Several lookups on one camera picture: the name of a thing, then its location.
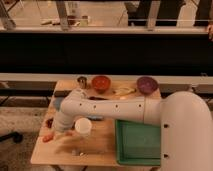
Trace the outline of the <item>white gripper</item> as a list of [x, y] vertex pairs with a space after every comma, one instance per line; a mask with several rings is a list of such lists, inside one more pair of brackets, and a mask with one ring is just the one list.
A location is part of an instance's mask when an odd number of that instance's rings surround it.
[[63, 133], [70, 130], [74, 125], [74, 117], [58, 111], [53, 119], [52, 129], [55, 132]]

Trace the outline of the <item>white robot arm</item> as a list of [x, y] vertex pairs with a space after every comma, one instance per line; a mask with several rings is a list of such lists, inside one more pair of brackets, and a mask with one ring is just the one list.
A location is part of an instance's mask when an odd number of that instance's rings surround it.
[[90, 100], [74, 89], [61, 102], [53, 130], [69, 130], [76, 116], [96, 115], [161, 127], [161, 171], [213, 171], [213, 115], [206, 102], [189, 91], [165, 99], [137, 97]]

